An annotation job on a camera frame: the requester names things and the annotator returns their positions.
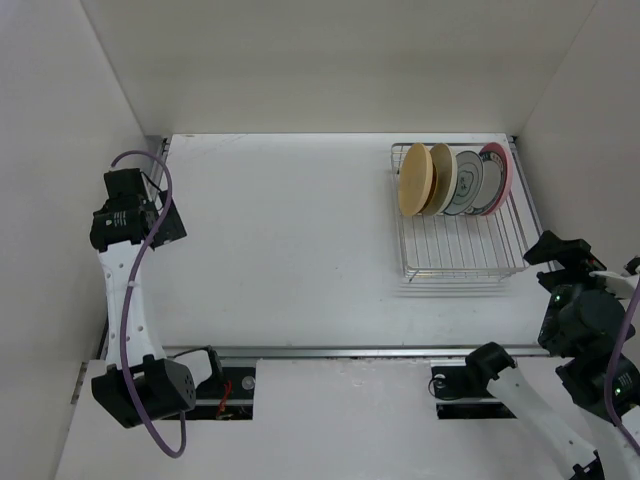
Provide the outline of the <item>white plate dark lettered rim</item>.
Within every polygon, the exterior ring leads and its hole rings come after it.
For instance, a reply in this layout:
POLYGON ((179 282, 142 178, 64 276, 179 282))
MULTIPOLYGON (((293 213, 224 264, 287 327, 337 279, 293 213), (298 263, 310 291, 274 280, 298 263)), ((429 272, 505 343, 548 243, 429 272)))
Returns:
POLYGON ((494 174, 497 172, 496 167, 489 164, 489 168, 485 169, 485 162, 483 161, 481 154, 480 159, 482 160, 483 166, 483 180, 476 198, 472 202, 471 206, 465 211, 468 215, 483 215, 483 212, 491 202, 492 196, 496 192, 496 187, 499 181, 499 176, 494 177, 494 174))

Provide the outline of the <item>pink plate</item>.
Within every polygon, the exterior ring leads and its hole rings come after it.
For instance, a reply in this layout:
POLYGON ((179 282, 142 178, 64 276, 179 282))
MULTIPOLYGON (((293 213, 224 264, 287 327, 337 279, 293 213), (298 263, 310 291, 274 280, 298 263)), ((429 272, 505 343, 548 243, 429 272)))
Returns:
POLYGON ((485 169, 488 169, 489 164, 492 164, 497 169, 494 177, 499 176, 496 192, 492 196, 489 206, 483 212, 483 215, 487 216, 501 208, 506 201, 511 191, 515 167, 511 154, 497 142, 486 144, 480 154, 485 162, 485 169))

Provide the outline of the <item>white plate green rim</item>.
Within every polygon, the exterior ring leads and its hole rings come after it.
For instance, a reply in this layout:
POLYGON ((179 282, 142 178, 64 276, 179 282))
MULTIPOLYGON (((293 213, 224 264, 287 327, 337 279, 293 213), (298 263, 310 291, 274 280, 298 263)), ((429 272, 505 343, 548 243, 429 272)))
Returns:
POLYGON ((484 165, 478 153, 463 151, 456 155, 457 183, 454 195, 444 210, 456 216, 466 212, 480 192, 484 179, 484 165))

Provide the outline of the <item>chrome wire dish rack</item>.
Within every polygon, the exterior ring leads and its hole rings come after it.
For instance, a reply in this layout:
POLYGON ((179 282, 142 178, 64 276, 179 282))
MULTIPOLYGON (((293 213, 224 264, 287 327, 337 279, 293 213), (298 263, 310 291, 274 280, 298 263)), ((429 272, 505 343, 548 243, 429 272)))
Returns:
POLYGON ((395 216, 409 282, 499 282, 527 268, 528 235, 513 193, 486 216, 395 216))

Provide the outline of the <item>cream white bear plate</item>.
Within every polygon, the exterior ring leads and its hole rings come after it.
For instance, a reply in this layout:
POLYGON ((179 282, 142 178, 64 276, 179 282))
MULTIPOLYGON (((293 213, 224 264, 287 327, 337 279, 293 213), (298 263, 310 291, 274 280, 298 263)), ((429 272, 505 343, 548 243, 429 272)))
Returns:
POLYGON ((457 160, 453 150, 444 143, 433 146, 430 154, 433 166, 437 168, 439 174, 437 212, 434 214, 437 215, 444 212, 454 195, 457 183, 457 160))

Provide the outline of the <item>tan yellow plate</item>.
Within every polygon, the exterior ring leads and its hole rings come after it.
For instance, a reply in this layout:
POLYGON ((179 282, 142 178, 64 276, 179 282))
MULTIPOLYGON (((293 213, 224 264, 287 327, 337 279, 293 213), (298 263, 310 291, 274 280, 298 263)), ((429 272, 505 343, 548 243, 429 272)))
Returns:
POLYGON ((402 161, 398 178, 398 205, 404 216, 422 211, 430 197, 434 180, 434 165, 429 149, 422 143, 413 144, 402 161))

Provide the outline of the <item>yellow brown patterned plate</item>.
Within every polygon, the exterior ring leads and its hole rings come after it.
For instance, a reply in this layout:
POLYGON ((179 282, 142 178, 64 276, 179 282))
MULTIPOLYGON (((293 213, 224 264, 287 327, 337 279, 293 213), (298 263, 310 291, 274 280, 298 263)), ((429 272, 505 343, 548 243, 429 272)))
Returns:
POLYGON ((426 214, 429 216, 432 216, 437 212, 436 203, 437 203, 438 185, 439 185, 438 170, 436 167, 433 167, 433 179, 432 179, 431 190, 429 193, 428 202, 425 204, 425 209, 424 209, 426 214))

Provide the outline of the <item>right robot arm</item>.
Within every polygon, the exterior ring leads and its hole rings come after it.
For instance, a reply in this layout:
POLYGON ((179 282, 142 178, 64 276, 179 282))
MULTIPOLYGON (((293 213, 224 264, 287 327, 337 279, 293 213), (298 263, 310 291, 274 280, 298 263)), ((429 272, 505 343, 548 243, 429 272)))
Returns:
POLYGON ((611 272, 583 239, 563 240, 549 230, 524 254, 537 265, 549 292, 539 345, 565 359, 556 374, 580 410, 593 439, 577 434, 528 383, 516 360, 495 342, 465 358, 463 381, 489 393, 515 415, 565 479, 636 479, 639 476, 639 369, 622 353, 635 329, 639 260, 611 272))

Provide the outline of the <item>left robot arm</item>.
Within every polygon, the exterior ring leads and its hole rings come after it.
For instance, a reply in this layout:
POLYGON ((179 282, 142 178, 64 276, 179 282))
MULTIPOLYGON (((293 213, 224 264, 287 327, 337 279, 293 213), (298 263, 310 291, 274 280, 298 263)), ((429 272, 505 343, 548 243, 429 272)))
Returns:
POLYGON ((196 392, 217 394, 225 381, 218 354, 210 346, 166 355, 152 327, 137 256, 168 193, 153 201, 138 168, 105 174, 107 199, 93 214, 90 242, 97 251, 106 286, 108 343, 105 374, 92 381, 95 400, 123 427, 187 413, 196 392))

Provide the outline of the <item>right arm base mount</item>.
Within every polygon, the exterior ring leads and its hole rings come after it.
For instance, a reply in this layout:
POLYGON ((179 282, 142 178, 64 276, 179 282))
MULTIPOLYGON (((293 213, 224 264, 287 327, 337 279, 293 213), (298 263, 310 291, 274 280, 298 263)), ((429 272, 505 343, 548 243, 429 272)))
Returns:
POLYGON ((439 420, 515 419, 501 401, 471 379, 466 366, 435 365, 431 373, 428 390, 439 420))

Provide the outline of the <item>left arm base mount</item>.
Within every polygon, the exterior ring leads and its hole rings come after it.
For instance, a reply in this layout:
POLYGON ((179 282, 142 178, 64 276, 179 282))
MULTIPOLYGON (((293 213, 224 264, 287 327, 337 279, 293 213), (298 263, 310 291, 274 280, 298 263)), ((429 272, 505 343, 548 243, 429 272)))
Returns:
POLYGON ((189 421, 252 420, 256 390, 256 368, 224 368, 226 383, 211 378, 196 389, 196 406, 186 413, 189 421))

